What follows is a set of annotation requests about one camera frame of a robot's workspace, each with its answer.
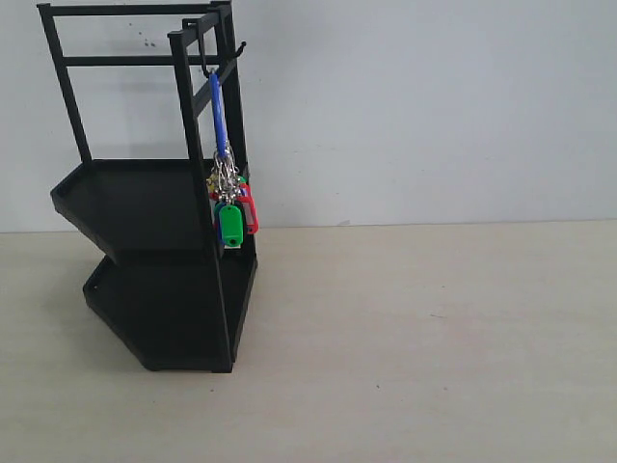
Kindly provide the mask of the colourful key tag bunch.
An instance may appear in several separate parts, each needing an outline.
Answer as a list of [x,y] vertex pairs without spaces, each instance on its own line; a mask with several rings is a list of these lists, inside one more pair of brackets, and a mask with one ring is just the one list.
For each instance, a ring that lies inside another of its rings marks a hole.
[[249,182],[240,174],[230,144],[220,79],[208,76],[216,149],[213,168],[206,179],[209,198],[215,203],[213,219],[219,241],[226,249],[240,248],[248,235],[259,230],[255,200]]

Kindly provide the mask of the black two-tier metal rack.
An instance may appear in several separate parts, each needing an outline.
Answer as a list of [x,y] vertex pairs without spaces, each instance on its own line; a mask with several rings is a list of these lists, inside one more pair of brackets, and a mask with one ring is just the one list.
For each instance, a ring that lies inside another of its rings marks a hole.
[[[198,118],[211,105],[208,76],[221,83],[226,129],[240,174],[249,178],[235,38],[228,1],[201,4],[41,3],[40,19],[80,162],[51,190],[58,213],[103,252],[83,287],[87,305],[150,370],[228,373],[236,360],[257,258],[255,236],[226,249],[215,231]],[[172,15],[167,55],[68,56],[60,17]],[[68,72],[86,67],[172,67],[187,154],[179,159],[95,159]]]

